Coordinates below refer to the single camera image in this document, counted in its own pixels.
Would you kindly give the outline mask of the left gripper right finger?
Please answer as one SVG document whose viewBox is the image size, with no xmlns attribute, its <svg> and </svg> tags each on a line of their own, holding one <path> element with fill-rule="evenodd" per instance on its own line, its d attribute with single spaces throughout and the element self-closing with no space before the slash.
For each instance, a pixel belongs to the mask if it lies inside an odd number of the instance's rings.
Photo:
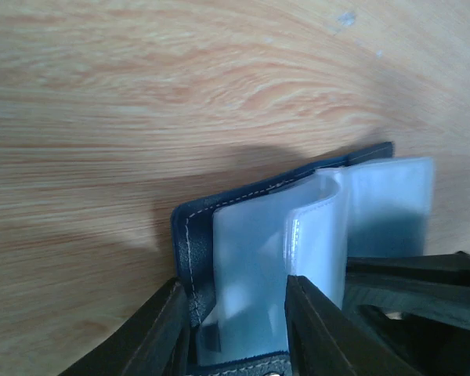
<svg viewBox="0 0 470 376">
<path fill-rule="evenodd" d="M 289 276 L 287 336 L 294 375 L 419 375 L 364 334 L 306 277 Z"/>
</svg>

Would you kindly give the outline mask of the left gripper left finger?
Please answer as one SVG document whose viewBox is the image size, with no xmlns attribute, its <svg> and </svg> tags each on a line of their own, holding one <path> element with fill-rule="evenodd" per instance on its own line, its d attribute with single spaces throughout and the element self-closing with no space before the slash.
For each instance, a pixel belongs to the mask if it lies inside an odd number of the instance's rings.
<svg viewBox="0 0 470 376">
<path fill-rule="evenodd" d="M 62 375 L 184 375 L 190 312 L 183 285 L 168 280 L 107 340 Z"/>
</svg>

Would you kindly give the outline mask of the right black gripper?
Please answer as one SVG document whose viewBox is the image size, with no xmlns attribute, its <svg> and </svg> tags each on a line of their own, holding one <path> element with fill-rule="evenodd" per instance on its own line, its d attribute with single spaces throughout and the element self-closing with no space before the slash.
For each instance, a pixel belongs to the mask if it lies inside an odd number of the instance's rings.
<svg viewBox="0 0 470 376">
<path fill-rule="evenodd" d="M 349 258 L 342 312 L 422 374 L 470 375 L 470 254 Z"/>
</svg>

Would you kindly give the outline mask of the navy blue card holder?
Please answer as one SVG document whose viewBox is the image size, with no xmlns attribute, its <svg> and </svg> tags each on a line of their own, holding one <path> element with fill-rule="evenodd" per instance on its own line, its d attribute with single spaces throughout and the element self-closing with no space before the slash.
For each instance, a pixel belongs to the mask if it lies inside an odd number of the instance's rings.
<svg viewBox="0 0 470 376">
<path fill-rule="evenodd" d="M 434 171 L 430 157 L 396 158 L 385 142 L 178 206 L 187 374 L 290 374 L 287 278 L 341 306 L 348 258 L 422 255 Z"/>
</svg>

